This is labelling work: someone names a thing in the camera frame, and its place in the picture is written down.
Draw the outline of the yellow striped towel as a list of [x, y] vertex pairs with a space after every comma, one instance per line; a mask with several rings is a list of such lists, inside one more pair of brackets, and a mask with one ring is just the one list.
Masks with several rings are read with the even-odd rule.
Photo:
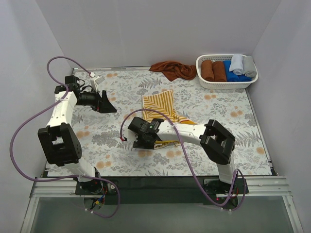
[[[189, 124], [196, 125], [195, 122], [189, 120], [188, 118], [177, 114], [174, 109], [174, 96], [172, 90], [166, 90], [159, 94], [142, 96], [142, 108], [143, 109], [152, 109], [166, 115], [173, 123]], [[160, 118], [167, 120], [162, 114], [152, 112], [152, 111], [143, 111], [142, 118], [148, 122], [151, 122], [154, 118]], [[177, 141], [156, 141], [155, 149], [164, 148], [168, 145], [179, 146], [180, 143]]]

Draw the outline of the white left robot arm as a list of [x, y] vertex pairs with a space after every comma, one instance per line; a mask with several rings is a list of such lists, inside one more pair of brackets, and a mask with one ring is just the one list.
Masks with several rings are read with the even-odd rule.
[[79, 84], [76, 76], [66, 76], [65, 85], [55, 88], [56, 106], [47, 126], [38, 130], [38, 138], [51, 165], [63, 167], [71, 174], [77, 175], [79, 182], [87, 182], [86, 187], [92, 194], [99, 194], [103, 190], [103, 181], [98, 179], [99, 172], [82, 157], [82, 147], [74, 133], [71, 121], [76, 105], [89, 106], [93, 111], [101, 114], [115, 113], [116, 108], [110, 103], [106, 91], [98, 90], [103, 77], [91, 78], [90, 91]]

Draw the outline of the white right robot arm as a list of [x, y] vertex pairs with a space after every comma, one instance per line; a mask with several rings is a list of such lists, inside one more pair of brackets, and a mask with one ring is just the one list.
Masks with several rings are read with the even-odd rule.
[[231, 154], [235, 148], [235, 137], [216, 120], [209, 120], [207, 124], [171, 124], [168, 120], [159, 118], [148, 122], [135, 117], [121, 135], [126, 141], [132, 141], [136, 149], [153, 150], [156, 142], [183, 141], [201, 146], [208, 158], [216, 163], [220, 188], [226, 192], [233, 192], [238, 182], [234, 178], [234, 160]]

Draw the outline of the floral patterned table mat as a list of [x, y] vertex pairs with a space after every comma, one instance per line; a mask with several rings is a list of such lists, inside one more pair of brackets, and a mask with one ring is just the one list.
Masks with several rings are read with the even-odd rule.
[[218, 169], [204, 150], [193, 144], [168, 145], [156, 150], [138, 150], [120, 140], [120, 128], [140, 117], [142, 96], [172, 90], [176, 112], [197, 124], [219, 121], [236, 138], [235, 166], [244, 175], [271, 175], [261, 135], [243, 89], [203, 88], [198, 79], [167, 80], [161, 73], [147, 70], [99, 71], [114, 114], [99, 114], [88, 107], [75, 107], [72, 128], [83, 149], [83, 157], [102, 176], [189, 176], [217, 175]]

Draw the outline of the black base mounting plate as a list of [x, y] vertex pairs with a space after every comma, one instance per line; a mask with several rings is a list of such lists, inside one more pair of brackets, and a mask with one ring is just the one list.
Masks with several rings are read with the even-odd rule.
[[105, 195], [105, 204], [223, 203], [230, 185], [217, 176], [109, 177], [109, 182], [77, 183], [75, 194], [88, 198]]

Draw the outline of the crumpled brown towel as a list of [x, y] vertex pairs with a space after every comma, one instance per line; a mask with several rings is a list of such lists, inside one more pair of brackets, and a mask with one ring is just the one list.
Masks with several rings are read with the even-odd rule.
[[176, 61], [165, 61], [153, 64], [149, 71], [161, 72], [170, 82], [178, 78], [192, 80], [197, 75], [196, 66], [184, 65]]

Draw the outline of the rolled brown towel left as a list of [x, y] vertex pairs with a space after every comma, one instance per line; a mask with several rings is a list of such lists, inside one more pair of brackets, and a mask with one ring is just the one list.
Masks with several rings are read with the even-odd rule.
[[201, 64], [201, 76], [204, 80], [206, 80], [208, 82], [214, 81], [212, 63], [213, 62], [211, 60], [205, 60]]

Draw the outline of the rolled brown towel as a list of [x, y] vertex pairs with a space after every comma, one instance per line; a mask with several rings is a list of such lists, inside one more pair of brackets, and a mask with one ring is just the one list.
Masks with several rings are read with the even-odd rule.
[[206, 80], [208, 82], [214, 81], [212, 63], [213, 62], [211, 60], [205, 60], [201, 64], [201, 76], [204, 80]]
[[226, 82], [225, 66], [222, 61], [216, 61], [212, 63], [212, 71], [214, 74], [215, 82]]

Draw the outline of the rolled brown towel right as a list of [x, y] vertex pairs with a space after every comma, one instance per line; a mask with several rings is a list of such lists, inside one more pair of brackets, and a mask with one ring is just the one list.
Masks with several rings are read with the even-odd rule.
[[216, 61], [212, 63], [212, 71], [214, 74], [215, 82], [226, 82], [225, 66], [222, 61]]

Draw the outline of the rolled light blue towel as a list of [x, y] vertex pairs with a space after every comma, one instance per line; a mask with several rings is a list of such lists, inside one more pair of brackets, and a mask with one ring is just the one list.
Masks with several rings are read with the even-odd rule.
[[244, 73], [243, 69], [243, 56], [240, 54], [234, 54], [231, 58], [231, 65], [229, 71], [233, 72], [235, 75], [242, 75]]

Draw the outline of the rolled grey towel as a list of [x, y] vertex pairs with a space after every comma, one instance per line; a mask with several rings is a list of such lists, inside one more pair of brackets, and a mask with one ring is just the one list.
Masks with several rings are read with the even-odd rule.
[[244, 75], [249, 78], [254, 78], [257, 75], [255, 63], [252, 56], [245, 56], [242, 61]]

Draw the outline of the aluminium frame rail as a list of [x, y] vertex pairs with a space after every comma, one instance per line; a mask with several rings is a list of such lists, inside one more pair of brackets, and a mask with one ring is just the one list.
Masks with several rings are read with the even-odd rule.
[[[284, 176], [247, 176], [249, 196], [291, 196], [292, 192]], [[63, 179], [55, 182], [36, 183], [31, 196], [69, 197], [76, 190], [76, 182]]]

